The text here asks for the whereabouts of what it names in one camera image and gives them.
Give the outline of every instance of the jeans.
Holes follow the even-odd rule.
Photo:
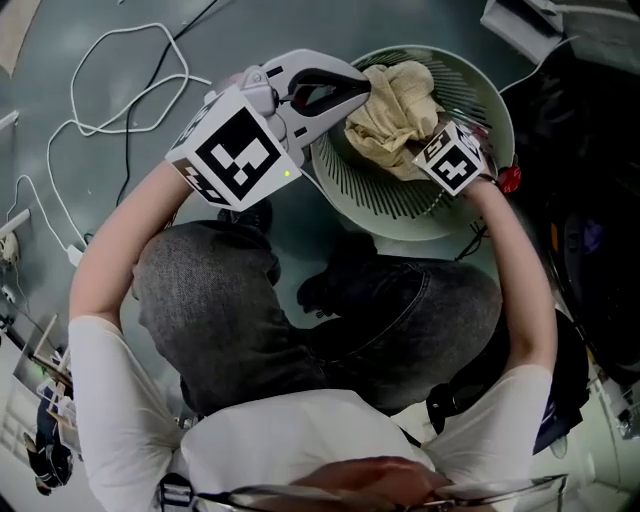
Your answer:
[[[501,308],[474,267],[381,256],[368,235],[347,238],[307,286],[340,318],[292,326],[272,288],[278,275],[268,241],[242,226],[185,224],[145,248],[134,270],[140,323],[195,412],[339,388],[395,414],[474,359]]]

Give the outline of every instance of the gray floor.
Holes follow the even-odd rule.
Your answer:
[[[149,22],[165,23],[177,32],[209,0],[44,0],[22,49],[12,80],[0,71],[0,116],[20,110],[15,132],[0,135],[0,212],[13,201],[13,184],[22,173],[33,177],[50,220],[65,245],[79,241],[68,225],[46,176],[45,151],[52,132],[71,117],[69,83],[88,47],[104,32]],[[531,64],[482,28],[483,0],[231,0],[179,41],[192,73],[214,83],[251,64],[288,50],[307,47],[352,60],[372,50],[403,43],[428,44],[455,52],[480,67],[500,87],[530,72]],[[159,31],[115,36],[104,41],[81,71],[77,84],[80,117],[98,123],[111,117],[140,91],[155,67],[165,40]],[[179,71],[174,56],[163,74]],[[157,90],[138,108],[140,126],[155,121],[177,83]],[[131,187],[165,154],[202,102],[204,86],[190,84],[185,96],[156,131],[132,137]],[[53,172],[61,194],[81,231],[93,231],[114,208],[124,179],[122,136],[83,138],[69,127],[54,143]],[[341,227],[334,211],[313,187],[301,180],[273,196],[272,241],[283,263],[277,287],[283,308],[294,324],[316,322],[295,304],[297,286],[323,269]],[[54,337],[64,340],[68,291],[74,268],[46,229],[33,195],[22,185],[18,205],[33,218],[18,231],[23,250],[22,284],[31,312],[41,324],[53,313],[61,317]],[[192,197],[179,221],[214,217],[216,211]],[[471,232],[433,243],[403,245],[381,241],[387,252],[451,257]],[[477,256],[491,267],[488,244]],[[175,375],[154,352],[137,325],[137,310],[123,308],[125,334],[136,355],[167,387]],[[32,329],[17,324],[29,338]]]

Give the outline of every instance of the person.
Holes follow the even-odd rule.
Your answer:
[[[73,472],[73,455],[60,441],[58,422],[49,414],[49,403],[53,396],[46,388],[40,400],[35,441],[26,432],[23,434],[29,465],[36,475],[36,488],[43,496],[52,489],[65,486]]]
[[[163,230],[191,190],[159,164],[96,233],[74,276],[79,436],[107,511],[158,509],[167,474],[197,493],[295,482],[402,506],[432,502],[451,483],[528,476],[556,357],[554,303],[497,187],[478,179],[466,198],[488,226],[502,294],[471,266],[377,255],[356,235],[300,289],[306,310],[340,316],[312,330],[294,328],[278,305],[266,203]],[[124,341],[119,312],[132,284],[140,323],[205,417],[186,433]],[[388,415],[482,350],[501,301],[511,343],[503,376],[413,446]]]

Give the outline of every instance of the colander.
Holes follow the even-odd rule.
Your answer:
[[[513,125],[500,93],[465,59],[430,46],[394,46],[353,62],[359,70],[374,64],[393,66],[407,60],[429,68],[435,99],[454,119],[464,116],[489,130],[497,168],[510,166],[514,155]],[[311,146],[320,185],[336,209],[370,233],[402,241],[433,240],[474,220],[464,199],[452,198],[430,181],[403,182],[360,156],[344,135],[344,122]]]

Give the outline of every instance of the glasses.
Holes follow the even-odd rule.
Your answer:
[[[457,507],[480,507],[549,490],[556,482],[558,511],[568,475],[547,476],[527,480],[451,485],[434,491],[434,501],[405,507],[386,499],[357,491],[326,491],[315,487],[292,485],[260,485],[242,487],[220,494],[196,494],[200,500],[216,503],[232,511],[249,512],[438,512]]]

